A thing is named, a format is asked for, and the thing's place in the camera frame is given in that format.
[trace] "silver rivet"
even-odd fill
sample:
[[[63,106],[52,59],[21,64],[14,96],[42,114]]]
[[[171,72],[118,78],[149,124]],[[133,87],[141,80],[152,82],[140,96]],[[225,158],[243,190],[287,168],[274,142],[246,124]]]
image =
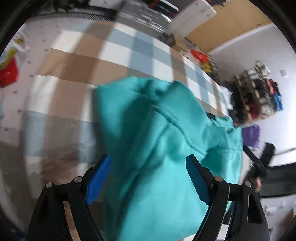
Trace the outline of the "silver rivet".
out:
[[[82,181],[82,177],[75,177],[74,182],[80,183]]]
[[[52,187],[52,182],[48,182],[47,184],[45,184],[45,187],[51,188]]]
[[[215,176],[215,181],[222,182],[223,181],[223,178],[220,177],[220,176]]]
[[[244,182],[244,184],[245,184],[245,186],[248,187],[248,188],[250,188],[250,187],[252,186],[252,183],[250,183],[250,182],[248,182],[248,181],[247,181],[247,182]]]

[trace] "checkered tablecloth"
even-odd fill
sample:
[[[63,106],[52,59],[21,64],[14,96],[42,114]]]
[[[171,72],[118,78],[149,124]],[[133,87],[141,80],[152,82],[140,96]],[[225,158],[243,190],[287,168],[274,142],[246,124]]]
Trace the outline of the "checkered tablecloth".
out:
[[[23,147],[32,199],[39,197],[48,181],[67,183],[83,175],[104,153],[99,121],[92,109],[96,85],[131,75],[179,80],[207,112],[228,114],[220,87],[198,66],[126,25],[79,20],[74,27],[59,31],[51,48],[44,51],[43,63],[30,75],[34,79],[23,101],[22,127],[15,132],[22,133],[16,145]],[[11,142],[9,133],[10,129],[2,131],[2,141]]]

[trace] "blue textured pad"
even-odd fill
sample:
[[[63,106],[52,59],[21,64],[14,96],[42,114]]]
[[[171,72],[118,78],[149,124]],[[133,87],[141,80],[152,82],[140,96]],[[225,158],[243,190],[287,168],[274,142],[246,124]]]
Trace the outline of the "blue textured pad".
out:
[[[93,201],[95,201],[99,193],[102,189],[102,186],[107,178],[107,175],[110,171],[110,157],[107,156],[101,163],[97,172],[94,174],[93,178],[87,185],[85,203],[90,205]]]
[[[200,200],[210,205],[209,187],[190,156],[186,158],[186,169]]]

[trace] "teal garment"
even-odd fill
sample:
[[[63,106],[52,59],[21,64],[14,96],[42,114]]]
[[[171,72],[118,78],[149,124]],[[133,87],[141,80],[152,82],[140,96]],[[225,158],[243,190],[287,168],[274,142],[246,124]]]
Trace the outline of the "teal garment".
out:
[[[207,117],[181,82],[129,77],[99,85],[95,105],[111,170],[104,200],[108,241],[176,241],[197,232],[207,206],[185,160],[238,183],[242,135]]]

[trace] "wooden panel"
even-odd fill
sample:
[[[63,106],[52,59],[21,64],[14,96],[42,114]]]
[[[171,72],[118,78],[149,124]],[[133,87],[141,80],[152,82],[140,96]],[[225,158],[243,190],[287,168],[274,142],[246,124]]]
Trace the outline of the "wooden panel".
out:
[[[248,0],[233,0],[225,6],[214,6],[213,18],[193,30],[187,38],[203,52],[260,26],[271,23],[270,19]]]

